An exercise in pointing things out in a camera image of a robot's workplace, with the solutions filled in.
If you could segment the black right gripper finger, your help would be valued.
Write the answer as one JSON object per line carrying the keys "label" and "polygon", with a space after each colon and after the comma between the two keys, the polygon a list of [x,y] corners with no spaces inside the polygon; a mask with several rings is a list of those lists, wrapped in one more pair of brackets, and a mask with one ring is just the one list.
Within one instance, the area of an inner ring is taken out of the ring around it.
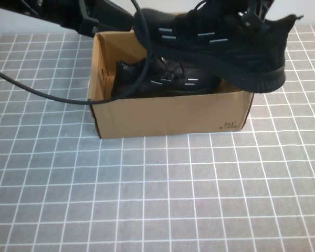
{"label": "black right gripper finger", "polygon": [[268,1],[244,1],[239,13],[241,13],[241,21],[245,25],[261,26],[265,22],[266,15],[268,13]]}

